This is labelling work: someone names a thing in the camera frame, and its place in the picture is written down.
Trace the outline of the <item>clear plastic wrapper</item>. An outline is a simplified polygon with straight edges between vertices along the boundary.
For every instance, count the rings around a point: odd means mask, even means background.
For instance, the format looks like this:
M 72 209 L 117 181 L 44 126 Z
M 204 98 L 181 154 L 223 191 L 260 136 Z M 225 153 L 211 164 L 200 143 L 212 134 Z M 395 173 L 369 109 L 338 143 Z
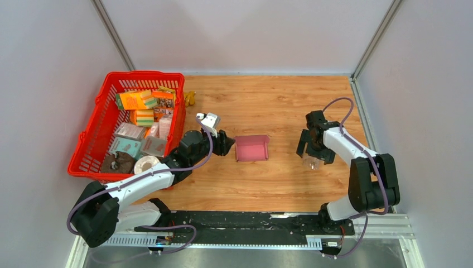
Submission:
M 305 155 L 302 158 L 302 163 L 305 167 L 311 170 L 318 170 L 322 161 L 316 157 Z

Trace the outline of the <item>pink paper box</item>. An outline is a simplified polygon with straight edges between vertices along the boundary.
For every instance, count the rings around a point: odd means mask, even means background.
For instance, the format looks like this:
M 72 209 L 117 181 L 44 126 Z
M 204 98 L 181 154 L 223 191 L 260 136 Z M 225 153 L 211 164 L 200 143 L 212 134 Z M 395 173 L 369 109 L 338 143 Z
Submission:
M 235 137 L 236 161 L 267 161 L 269 159 L 268 144 L 268 135 L 249 135 Z

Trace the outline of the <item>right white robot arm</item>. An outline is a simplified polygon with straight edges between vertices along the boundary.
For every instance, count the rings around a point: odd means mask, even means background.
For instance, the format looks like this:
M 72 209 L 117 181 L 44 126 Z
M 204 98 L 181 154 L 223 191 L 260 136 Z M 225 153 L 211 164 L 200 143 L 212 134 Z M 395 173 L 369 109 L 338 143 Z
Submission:
M 387 212 L 399 204 L 397 169 L 391 154 L 379 154 L 354 139 L 338 121 L 328 121 L 322 110 L 306 114 L 296 154 L 328 165 L 339 155 L 349 166 L 347 195 L 321 206 L 318 226 L 334 233 L 342 221 L 363 213 Z

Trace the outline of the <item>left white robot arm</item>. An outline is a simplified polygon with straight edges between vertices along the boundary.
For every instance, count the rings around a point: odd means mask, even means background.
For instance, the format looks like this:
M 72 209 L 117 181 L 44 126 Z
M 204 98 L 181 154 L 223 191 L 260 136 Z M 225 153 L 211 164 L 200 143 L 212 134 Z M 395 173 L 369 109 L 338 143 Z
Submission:
M 227 155 L 234 144 L 235 139 L 223 130 L 216 135 L 204 129 L 188 131 L 178 146 L 150 169 L 115 183 L 89 183 L 67 216 L 69 232 L 94 248 L 127 229 L 151 226 L 158 232 L 165 231 L 171 218 L 161 201 L 154 198 L 141 205 L 135 202 L 180 183 L 212 154 Z

